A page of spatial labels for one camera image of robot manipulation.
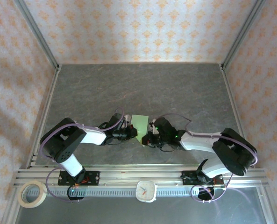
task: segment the gray marble surface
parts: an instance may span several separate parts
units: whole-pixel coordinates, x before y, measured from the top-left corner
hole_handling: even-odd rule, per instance
[[[218,132],[237,124],[226,86],[217,64],[96,64],[63,65],[52,97],[45,131],[65,117],[99,126],[109,121],[117,107],[126,114],[149,116],[180,113],[193,122],[194,132]],[[176,129],[186,121],[167,116]],[[132,139],[115,146],[81,144],[75,155],[83,165],[189,164],[214,157],[200,151],[161,152]],[[38,156],[37,164],[52,164]]]

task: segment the metal frame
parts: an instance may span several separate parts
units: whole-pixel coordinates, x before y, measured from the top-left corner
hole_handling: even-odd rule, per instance
[[[100,181],[99,186],[85,187],[89,189],[88,195],[94,196],[100,189],[105,192],[109,190],[122,190],[125,192],[131,191],[135,188],[140,180],[150,180],[156,183],[159,191],[168,190],[170,196],[189,196],[187,193],[178,193],[177,191],[183,190],[187,192],[191,186],[183,186],[180,178],[182,170],[195,170],[196,167],[184,166],[184,165],[117,165],[117,166],[102,166],[94,165],[87,166],[86,170],[99,170]],[[41,182],[45,182],[48,173],[52,168],[33,168],[33,169],[20,169],[18,171],[14,187],[9,200],[9,204],[6,208],[6,212],[1,221],[2,224],[15,223],[20,205],[17,202],[18,189],[21,185],[36,179]],[[59,177],[59,170],[54,171],[50,175],[50,181],[48,185],[58,192],[58,195],[64,195],[67,187],[58,186],[57,181]],[[224,180],[227,182],[230,178],[230,174],[224,175]],[[245,176],[233,176],[230,188],[245,188],[256,187],[258,196],[260,197],[261,206],[265,215],[265,219],[269,224],[277,224],[277,210],[275,209],[272,196],[270,194],[269,185],[264,169],[249,169]]]
[[[53,56],[44,36],[42,35],[36,21],[32,17],[30,10],[28,9],[24,0],[14,0],[18,8],[20,9],[21,13],[23,14],[26,22],[28,23],[29,27],[31,28],[33,34],[36,36],[37,40],[39,41],[43,51],[45,52],[48,60],[50,61],[51,65],[54,68],[58,67],[58,63]]]
[[[228,52],[225,61],[222,63],[222,68],[223,70],[226,70],[233,57],[235,56],[235,54],[237,53],[240,45],[242,44],[246,34],[248,33],[251,25],[254,23],[256,17],[258,16],[259,12],[261,11],[264,3],[266,0],[257,0],[252,8],[252,10],[250,11],[250,14],[248,15],[246,21],[244,22],[238,36],[236,37],[230,51]]]
[[[245,132],[244,132],[244,129],[243,129],[243,126],[242,126],[242,124],[241,124],[240,115],[239,115],[239,112],[238,112],[238,110],[237,110],[237,105],[236,105],[235,100],[234,100],[234,97],[233,97],[233,95],[232,95],[231,87],[230,87],[230,85],[229,85],[229,83],[228,83],[226,73],[225,73],[225,71],[223,70],[221,64],[219,64],[219,68],[220,68],[220,71],[221,71],[221,73],[222,73],[222,77],[223,77],[224,83],[225,83],[225,85],[226,85],[228,97],[229,97],[229,99],[230,99],[231,106],[232,106],[232,109],[233,109],[233,112],[234,112],[234,116],[235,116],[235,120],[236,120],[236,123],[237,123],[237,126],[238,126],[239,134],[240,134],[243,138],[246,138]]]
[[[54,89],[55,89],[55,86],[56,86],[58,74],[61,70],[61,67],[62,67],[62,65],[59,65],[59,67],[55,69],[55,72],[54,72],[54,75],[53,75],[53,80],[52,80],[52,83],[51,83],[51,87],[49,88],[48,96],[47,96],[46,102],[44,104],[42,116],[41,116],[40,123],[39,123],[39,128],[36,132],[36,139],[33,142],[32,147],[31,147],[31,151],[28,155],[27,168],[29,168],[31,166],[34,155],[38,154],[40,138],[41,138],[41,135],[43,133],[43,130],[44,130],[44,127],[45,127],[45,124],[46,124],[48,111],[49,111],[49,107],[50,107],[50,104],[51,104],[51,99],[52,99],[52,96],[53,96],[53,93],[54,93]]]

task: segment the table surface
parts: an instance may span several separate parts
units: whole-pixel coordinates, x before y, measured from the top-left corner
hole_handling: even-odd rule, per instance
[[[88,126],[109,121],[117,107],[126,114],[149,116],[166,113],[192,119],[193,132],[238,131],[218,64],[156,63],[63,65],[52,96],[44,133],[65,117]],[[186,121],[166,116],[176,129]],[[201,151],[161,152],[143,147],[137,139],[119,145],[80,144],[75,156],[92,164],[189,164],[197,165],[215,155]],[[38,156],[37,164],[52,161]]]
[[[157,197],[152,203],[135,197],[91,197],[72,204],[48,196],[36,208],[20,207],[16,224],[29,223],[265,224],[266,220],[256,188],[229,188],[219,200],[205,204],[190,197]]]

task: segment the black bracket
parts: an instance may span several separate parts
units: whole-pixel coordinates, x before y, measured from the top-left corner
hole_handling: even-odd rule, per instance
[[[86,171],[83,180],[87,180],[87,182],[81,183],[81,186],[98,186],[100,180],[100,172],[99,171]],[[73,178],[68,174],[67,171],[60,171],[58,177],[59,186],[71,186],[75,184]]]
[[[198,185],[198,184],[206,184],[206,185],[224,185],[223,176],[218,175],[212,178],[208,183],[203,183],[197,178],[197,172],[192,170],[182,171],[181,179],[183,181],[183,185]]]

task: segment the green card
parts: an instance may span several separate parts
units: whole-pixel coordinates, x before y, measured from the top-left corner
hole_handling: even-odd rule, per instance
[[[132,115],[131,124],[137,129],[137,140],[141,143],[143,136],[147,134],[149,117],[143,115]]]

